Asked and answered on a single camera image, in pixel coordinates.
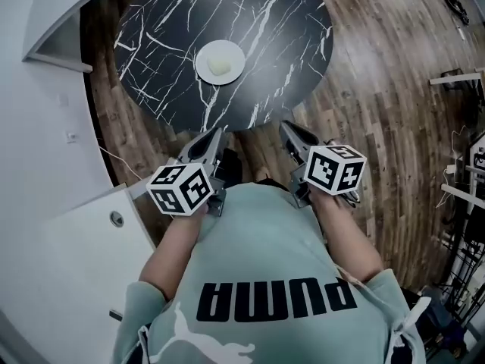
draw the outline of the white plate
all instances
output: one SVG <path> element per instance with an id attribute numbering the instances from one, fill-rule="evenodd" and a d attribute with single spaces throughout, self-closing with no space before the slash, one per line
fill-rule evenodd
<path id="1" fill-rule="evenodd" d="M 211 72 L 208 58 L 217 57 L 230 63 L 230 71 L 220 76 Z M 241 48 L 228 40 L 215 40 L 202 47 L 196 56 L 197 74 L 212 85 L 226 85 L 236 80 L 244 70 L 246 57 Z"/>

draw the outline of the mint green sweatshirt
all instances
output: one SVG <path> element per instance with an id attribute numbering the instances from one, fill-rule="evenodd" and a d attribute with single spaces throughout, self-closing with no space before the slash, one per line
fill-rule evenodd
<path id="1" fill-rule="evenodd" d="M 347 283 L 310 208 L 243 184 L 227 190 L 220 218 L 205 218 L 172 302 L 147 283 L 127 288 L 112 362 L 141 347 L 144 362 L 375 364 L 405 340 L 421 363 L 417 316 L 392 270 Z"/>

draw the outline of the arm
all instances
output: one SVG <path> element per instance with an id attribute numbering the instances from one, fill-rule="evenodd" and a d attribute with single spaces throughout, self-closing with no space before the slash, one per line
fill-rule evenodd
<path id="1" fill-rule="evenodd" d="M 383 271 L 379 253 L 355 223 L 342 201 L 310 186 L 310 200 L 325 232 L 330 256 L 351 276 L 366 282 Z"/>
<path id="2" fill-rule="evenodd" d="M 158 288 L 167 301 L 175 297 L 206 212 L 207 205 L 203 205 L 190 217 L 176 217 L 139 276 L 140 281 Z"/>

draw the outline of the round table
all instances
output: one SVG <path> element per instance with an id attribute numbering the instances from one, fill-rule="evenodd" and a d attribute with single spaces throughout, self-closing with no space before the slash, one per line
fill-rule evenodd
<path id="1" fill-rule="evenodd" d="M 230 84 L 196 73 L 216 39 L 241 47 Z M 175 131 L 244 130 L 281 117 L 317 86 L 333 48 L 322 0 L 133 0 L 118 24 L 117 72 L 130 97 Z"/>

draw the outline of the puma logo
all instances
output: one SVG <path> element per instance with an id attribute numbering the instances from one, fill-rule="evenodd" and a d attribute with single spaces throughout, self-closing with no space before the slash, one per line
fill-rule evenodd
<path id="1" fill-rule="evenodd" d="M 175 336 L 170 338 L 161 348 L 160 352 L 150 356 L 150 362 L 158 362 L 163 352 L 175 341 L 186 341 L 199 349 L 205 356 L 216 364 L 251 364 L 252 359 L 247 356 L 240 356 L 251 353 L 255 349 L 254 344 L 247 347 L 235 343 L 222 345 L 215 338 L 207 334 L 192 333 L 189 330 L 187 320 L 180 311 L 180 302 L 175 305 Z"/>

